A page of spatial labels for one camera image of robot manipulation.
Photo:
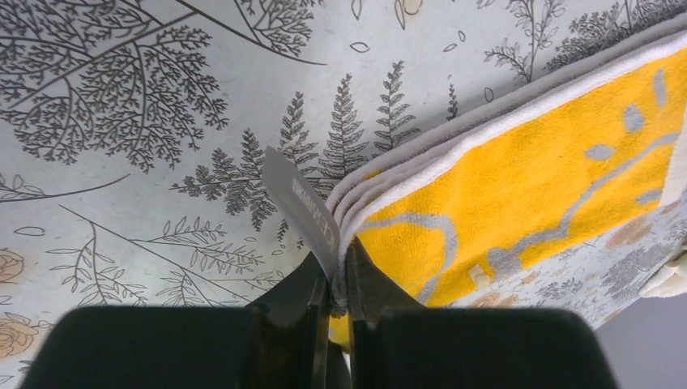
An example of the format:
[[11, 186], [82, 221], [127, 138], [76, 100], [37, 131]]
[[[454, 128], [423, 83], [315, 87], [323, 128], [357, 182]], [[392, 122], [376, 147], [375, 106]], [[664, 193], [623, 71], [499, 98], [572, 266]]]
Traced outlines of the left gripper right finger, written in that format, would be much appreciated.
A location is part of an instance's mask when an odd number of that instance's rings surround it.
[[614, 388], [593, 331], [549, 308], [428, 308], [346, 253], [353, 388]]

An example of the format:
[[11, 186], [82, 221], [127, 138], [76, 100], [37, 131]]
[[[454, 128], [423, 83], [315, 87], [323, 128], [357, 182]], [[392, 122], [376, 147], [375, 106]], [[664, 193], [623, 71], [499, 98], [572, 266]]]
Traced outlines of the yellow white towel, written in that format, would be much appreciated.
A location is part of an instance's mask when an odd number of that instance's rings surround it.
[[686, 16], [452, 119], [321, 199], [269, 147], [262, 183], [310, 248], [334, 316], [354, 271], [447, 306], [686, 191]]

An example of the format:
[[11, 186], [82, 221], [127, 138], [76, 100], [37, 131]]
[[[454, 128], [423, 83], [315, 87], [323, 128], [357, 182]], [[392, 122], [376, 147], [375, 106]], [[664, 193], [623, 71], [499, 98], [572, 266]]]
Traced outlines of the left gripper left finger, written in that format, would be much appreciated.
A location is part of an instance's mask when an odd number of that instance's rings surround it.
[[241, 308], [78, 308], [50, 332], [22, 387], [322, 388], [327, 299], [309, 255]]

